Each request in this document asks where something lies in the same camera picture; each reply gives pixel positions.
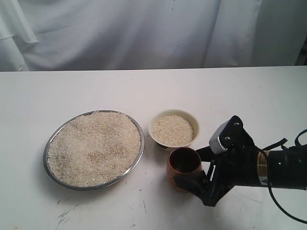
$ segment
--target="stainless steel plate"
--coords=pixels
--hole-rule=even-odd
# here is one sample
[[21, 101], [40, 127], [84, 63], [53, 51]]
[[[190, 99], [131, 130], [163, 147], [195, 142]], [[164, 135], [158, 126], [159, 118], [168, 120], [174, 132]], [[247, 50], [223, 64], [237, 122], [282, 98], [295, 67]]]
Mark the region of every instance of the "stainless steel plate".
[[[85, 113], [85, 114], [81, 114], [79, 116], [86, 116], [86, 115], [90, 115], [92, 113], [100, 113], [100, 112], [104, 112], [104, 113], [121, 113], [121, 112], [118, 112], [118, 111], [113, 111], [113, 110], [96, 110], [96, 111], [92, 111], [92, 112], [88, 112], [88, 113]], [[119, 180], [121, 180], [122, 178], [124, 178], [126, 175], [128, 175], [133, 169], [134, 167], [137, 165], [137, 163], [140, 161], [141, 159], [141, 156], [143, 154], [143, 151], [144, 151], [144, 147], [145, 147], [145, 138], [144, 138], [144, 134], [143, 134], [143, 131], [142, 131], [142, 128], [140, 127], [140, 125], [130, 116], [126, 115], [134, 124], [135, 126], [137, 127], [138, 131], [139, 131], [139, 134], [140, 134], [140, 137], [141, 137], [141, 147], [140, 147], [140, 152], [137, 156], [137, 158], [135, 159], [134, 163], [120, 176], [118, 176], [117, 178], [111, 180], [111, 181], [108, 181], [108, 182], [105, 182], [103, 184], [99, 184], [99, 185], [96, 185], [96, 186], [89, 186], [89, 187], [77, 187], [77, 186], [71, 186], [69, 184], [66, 184], [62, 181], [60, 181], [58, 178], [55, 177], [55, 175], [52, 173], [52, 171], [50, 170], [49, 168], [49, 165], [48, 165], [48, 150], [49, 150], [49, 147], [50, 147], [50, 143], [52, 142], [53, 138], [72, 120], [76, 119], [77, 117], [79, 116], [76, 116], [74, 117], [73, 119], [67, 121], [66, 123], [64, 123], [60, 128], [58, 128], [54, 134], [51, 136], [51, 138], [49, 139], [49, 141], [47, 142], [46, 144], [46, 147], [45, 147], [45, 150], [44, 150], [44, 156], [43, 156], [43, 162], [44, 162], [44, 167], [45, 167], [45, 170], [47, 172], [47, 174], [58, 184], [68, 188], [68, 189], [72, 189], [72, 190], [78, 190], [78, 191], [89, 191], [89, 190], [95, 190], [95, 189], [99, 189], [99, 188], [105, 188], [105, 187], [108, 187], [116, 182], [118, 182]]]

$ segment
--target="bowl rim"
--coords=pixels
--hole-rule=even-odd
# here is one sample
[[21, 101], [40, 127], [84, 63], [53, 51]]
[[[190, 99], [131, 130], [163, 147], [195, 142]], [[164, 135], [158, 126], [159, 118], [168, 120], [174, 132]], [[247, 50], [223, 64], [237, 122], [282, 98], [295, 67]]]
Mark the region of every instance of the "bowl rim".
[[[138, 154], [138, 156], [136, 157], [136, 159], [134, 160], [133, 164], [120, 176], [118, 176], [115, 179], [112, 179], [110, 181], [104, 182], [102, 184], [99, 185], [94, 185], [94, 186], [88, 186], [88, 187], [79, 187], [79, 186], [73, 186], [70, 184], [67, 184], [65, 182], [60, 181], [51, 171], [49, 164], [48, 164], [48, 150], [50, 147], [51, 142], [53, 141], [54, 137], [72, 120], [80, 117], [80, 116], [86, 116], [86, 115], [91, 115], [93, 113], [120, 113], [120, 114], [124, 114], [126, 115], [136, 126], [136, 128], [138, 129], [138, 132], [140, 134], [140, 139], [141, 139], [141, 146], [140, 146], [140, 152]], [[48, 176], [54, 180], [56, 183], [58, 183], [59, 185], [66, 187], [70, 190], [77, 190], [77, 191], [91, 191], [91, 190], [96, 190], [96, 189], [100, 189], [100, 188], [106, 188], [109, 187], [112, 184], [115, 184], [116, 182], [120, 181], [122, 178], [124, 178], [125, 176], [127, 176], [137, 165], [137, 163], [140, 161], [142, 154], [144, 152], [144, 147], [145, 147], [145, 137], [144, 137], [144, 133], [143, 130], [141, 128], [141, 126], [136, 122], [136, 120], [134, 120], [132, 117], [130, 117], [129, 115], [119, 112], [119, 111], [114, 111], [114, 110], [95, 110], [95, 111], [91, 111], [91, 112], [87, 112], [78, 116], [75, 116], [74, 118], [70, 119], [69, 121], [65, 122], [63, 125], [61, 125], [50, 137], [50, 139], [48, 140], [45, 149], [44, 149], [44, 154], [43, 154], [43, 164], [44, 164], [44, 168], [46, 173], [48, 174]]]
[[[158, 115], [161, 114], [161, 113], [165, 113], [165, 112], [169, 112], [169, 111], [170, 111], [170, 112], [181, 112], [181, 113], [188, 114], [189, 116], [191, 116], [191, 117], [196, 121], [196, 124], [197, 124], [197, 126], [198, 126], [198, 133], [197, 133], [196, 136], [194, 136], [194, 138], [193, 138], [192, 141], [190, 141], [189, 143], [187, 143], [187, 144], [185, 144], [185, 145], [173, 146], [173, 145], [166, 145], [166, 144], [164, 144], [164, 143], [158, 141], [156, 138], [154, 138], [154, 136], [152, 135], [152, 132], [149, 130], [149, 126], [152, 125], [153, 120], [154, 120], [154, 118], [155, 118], [156, 116], [158, 116]], [[160, 111], [160, 112], [156, 113], [156, 114], [150, 119], [150, 121], [149, 121], [149, 123], [148, 123], [148, 133], [149, 133], [149, 135], [151, 136], [151, 138], [152, 138], [155, 142], [157, 142], [159, 145], [162, 145], [162, 146], [165, 146], [165, 147], [168, 147], [168, 148], [176, 148], [176, 149], [178, 149], [178, 148], [187, 147], [187, 146], [191, 145], [191, 144], [196, 140], [196, 138], [199, 136], [199, 133], [200, 133], [200, 125], [199, 125], [198, 120], [197, 120], [192, 114], [190, 114], [190, 113], [188, 113], [188, 112], [186, 112], [186, 111], [183, 111], [183, 110], [180, 110], [180, 109], [166, 109], [166, 110], [163, 110], [163, 111]]]

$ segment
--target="brown cup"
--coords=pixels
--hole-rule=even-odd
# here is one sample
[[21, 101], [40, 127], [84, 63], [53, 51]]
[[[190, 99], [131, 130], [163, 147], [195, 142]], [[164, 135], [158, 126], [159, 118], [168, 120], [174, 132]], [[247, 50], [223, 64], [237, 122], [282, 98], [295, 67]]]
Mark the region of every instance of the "brown cup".
[[187, 192], [176, 186], [174, 176], [194, 177], [202, 170], [201, 157], [191, 148], [179, 148], [172, 151], [167, 159], [166, 175], [168, 182], [179, 192]]

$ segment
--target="white curtain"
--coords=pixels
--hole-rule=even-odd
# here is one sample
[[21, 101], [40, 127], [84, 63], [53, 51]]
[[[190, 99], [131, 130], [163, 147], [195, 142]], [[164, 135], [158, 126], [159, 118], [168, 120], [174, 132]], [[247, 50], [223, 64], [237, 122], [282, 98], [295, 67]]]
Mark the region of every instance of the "white curtain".
[[293, 65], [306, 0], [0, 0], [0, 71]]

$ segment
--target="table surface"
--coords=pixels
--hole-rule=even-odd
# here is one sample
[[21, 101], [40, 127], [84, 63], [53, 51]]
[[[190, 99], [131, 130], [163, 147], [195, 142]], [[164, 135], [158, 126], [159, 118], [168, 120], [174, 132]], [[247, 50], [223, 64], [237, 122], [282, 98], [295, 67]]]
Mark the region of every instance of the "table surface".
[[[233, 115], [260, 148], [282, 138], [292, 146], [307, 127], [306, 86], [307, 67], [0, 73], [0, 229], [306, 229], [266, 188], [235, 187], [216, 207], [175, 192], [165, 180], [167, 153], [147, 131], [155, 113], [177, 108], [199, 121], [194, 149], [207, 146]], [[45, 144], [67, 120], [100, 109], [124, 112], [142, 126], [144, 155], [109, 188], [62, 188], [44, 171]], [[306, 191], [273, 192], [287, 211], [307, 219]]]

